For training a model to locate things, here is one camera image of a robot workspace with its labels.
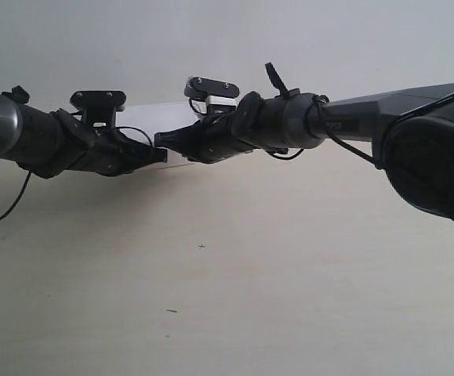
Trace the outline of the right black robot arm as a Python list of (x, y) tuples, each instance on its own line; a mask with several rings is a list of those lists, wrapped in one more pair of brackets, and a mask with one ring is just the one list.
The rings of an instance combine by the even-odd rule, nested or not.
[(235, 97), (226, 83), (192, 77), (185, 96), (207, 111), (192, 125), (159, 132), (156, 146), (202, 164), (263, 150), (285, 160), (289, 150), (314, 149), (327, 139), (383, 171), (414, 208), (454, 222), (454, 82), (337, 101), (289, 89), (271, 63), (265, 66), (277, 95)]

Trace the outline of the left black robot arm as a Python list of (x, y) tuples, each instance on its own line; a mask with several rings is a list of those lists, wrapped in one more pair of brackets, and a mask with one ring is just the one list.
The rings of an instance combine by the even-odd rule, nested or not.
[(20, 86), (0, 93), (0, 159), (43, 179), (64, 171), (115, 177), (168, 159), (152, 141), (131, 139), (116, 126), (123, 91), (77, 91), (70, 98), (74, 113), (44, 112), (28, 106), (29, 99)]

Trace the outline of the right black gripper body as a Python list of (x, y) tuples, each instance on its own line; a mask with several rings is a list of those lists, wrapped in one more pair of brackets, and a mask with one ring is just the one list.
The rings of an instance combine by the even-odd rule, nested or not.
[(245, 126), (253, 124), (253, 116), (245, 114), (225, 114), (206, 117), (194, 124), (202, 126), (202, 137), (198, 149), (202, 164), (214, 164), (240, 154), (248, 154), (260, 147), (242, 138)]

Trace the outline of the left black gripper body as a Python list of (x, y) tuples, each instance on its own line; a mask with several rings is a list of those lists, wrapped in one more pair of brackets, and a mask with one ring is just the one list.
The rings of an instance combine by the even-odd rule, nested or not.
[(63, 109), (49, 115), (59, 124), (61, 133), (58, 147), (49, 158), (51, 177), (64, 171), (113, 177), (148, 165), (148, 145), (108, 127), (90, 128)]

